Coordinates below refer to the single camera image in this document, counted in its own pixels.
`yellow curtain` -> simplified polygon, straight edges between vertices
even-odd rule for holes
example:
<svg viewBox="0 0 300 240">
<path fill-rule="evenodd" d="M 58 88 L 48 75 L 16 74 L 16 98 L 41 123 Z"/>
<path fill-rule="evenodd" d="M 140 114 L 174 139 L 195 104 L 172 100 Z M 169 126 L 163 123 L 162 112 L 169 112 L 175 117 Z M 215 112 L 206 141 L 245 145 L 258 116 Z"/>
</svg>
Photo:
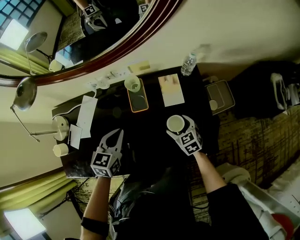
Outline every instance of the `yellow curtain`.
<svg viewBox="0 0 300 240">
<path fill-rule="evenodd" d="M 65 195 L 67 191 L 76 186 L 76 182 L 67 179 L 64 172 L 17 186 L 0 193 L 0 212 L 29 208 L 34 214 L 41 212 L 56 199 Z M 7 229 L 2 219 L 0 237 L 5 235 Z"/>
<path fill-rule="evenodd" d="M 1 45 L 0 46 L 0 59 L 8 62 L 16 67 L 19 67 L 21 69 L 24 69 L 28 72 L 30 72 L 29 63 L 27 60 L 26 53 L 22 50 L 13 51 L 11 49 L 8 49 L 7 47 Z M 29 54 L 30 59 L 30 65 L 32 68 L 32 71 L 37 74 L 45 74 L 50 73 L 48 70 L 49 64 L 41 61 L 35 56 L 32 56 Z"/>
</svg>

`white cable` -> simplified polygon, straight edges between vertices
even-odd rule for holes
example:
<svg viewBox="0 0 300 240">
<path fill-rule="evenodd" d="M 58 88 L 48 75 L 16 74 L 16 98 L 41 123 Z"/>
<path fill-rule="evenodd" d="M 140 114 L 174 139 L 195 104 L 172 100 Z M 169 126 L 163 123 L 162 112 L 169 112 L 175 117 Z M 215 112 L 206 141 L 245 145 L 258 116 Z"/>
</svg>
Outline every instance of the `white cable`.
<svg viewBox="0 0 300 240">
<path fill-rule="evenodd" d="M 95 96 L 97 95 L 97 90 L 96 90 L 96 87 L 95 87 L 95 86 L 94 86 L 94 88 L 93 88 L 92 91 L 95 93 L 94 96 L 93 96 L 93 98 L 95 98 Z M 78 107 L 81 106 L 82 104 L 88 103 L 89 101 L 91 101 L 91 99 L 88 100 L 88 101 L 86 101 L 86 102 L 84 102 L 84 103 L 80 103 L 80 104 L 76 105 L 75 107 L 72 107 L 68 112 L 56 114 L 54 117 L 52 117 L 52 120 L 53 120 L 55 117 L 57 117 L 57 116 L 65 115 L 65 114 L 68 114 L 68 113 L 72 112 L 75 108 L 78 108 Z"/>
</svg>

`window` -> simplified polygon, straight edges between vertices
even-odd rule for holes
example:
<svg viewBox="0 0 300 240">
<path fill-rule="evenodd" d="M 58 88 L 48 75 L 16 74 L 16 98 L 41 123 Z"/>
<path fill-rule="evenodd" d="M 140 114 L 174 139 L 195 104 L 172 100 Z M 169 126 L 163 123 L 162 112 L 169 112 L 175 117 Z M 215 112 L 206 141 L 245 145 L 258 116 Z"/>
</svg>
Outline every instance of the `window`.
<svg viewBox="0 0 300 240">
<path fill-rule="evenodd" d="M 0 0 L 0 36 L 12 19 L 29 27 L 45 0 Z"/>
</svg>

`patterned carpet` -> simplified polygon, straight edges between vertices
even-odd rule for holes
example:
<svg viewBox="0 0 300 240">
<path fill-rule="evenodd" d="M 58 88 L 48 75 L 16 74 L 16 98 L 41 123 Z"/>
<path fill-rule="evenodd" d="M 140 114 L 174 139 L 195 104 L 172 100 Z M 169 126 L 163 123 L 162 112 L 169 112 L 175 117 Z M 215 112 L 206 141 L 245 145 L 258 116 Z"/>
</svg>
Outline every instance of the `patterned carpet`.
<svg viewBox="0 0 300 240">
<path fill-rule="evenodd" d="M 80 17 L 77 11 L 75 11 L 72 15 L 66 18 L 62 26 L 58 51 L 83 37 L 84 34 L 80 26 Z"/>
<path fill-rule="evenodd" d="M 215 166 L 229 162 L 246 168 L 251 180 L 259 185 L 271 181 L 278 172 L 291 163 L 300 149 L 300 106 L 289 110 L 289 115 L 280 114 L 274 119 L 258 120 L 246 118 L 237 120 L 233 111 L 220 113 L 219 153 L 210 156 Z M 202 178 L 193 161 L 188 164 L 187 179 L 193 206 L 207 206 L 207 198 Z M 123 182 L 122 177 L 112 180 L 111 195 Z M 76 197 L 87 203 L 93 190 L 95 179 L 88 180 Z M 194 209 L 197 221 L 210 222 L 208 209 Z"/>
</svg>

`lamp shade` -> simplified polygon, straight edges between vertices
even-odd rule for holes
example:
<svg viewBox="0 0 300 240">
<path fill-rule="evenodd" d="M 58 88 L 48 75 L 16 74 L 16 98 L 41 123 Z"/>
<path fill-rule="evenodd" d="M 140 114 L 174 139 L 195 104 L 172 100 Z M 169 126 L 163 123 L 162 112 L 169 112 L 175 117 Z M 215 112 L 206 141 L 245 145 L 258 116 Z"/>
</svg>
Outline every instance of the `lamp shade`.
<svg viewBox="0 0 300 240">
<path fill-rule="evenodd" d="M 28 240 L 46 231 L 28 208 L 4 212 L 4 216 L 22 240 Z"/>
<path fill-rule="evenodd" d="M 17 20 L 13 19 L 0 37 L 0 43 L 14 50 L 18 50 L 20 45 L 24 42 L 27 33 L 28 29 L 23 27 Z"/>
</svg>

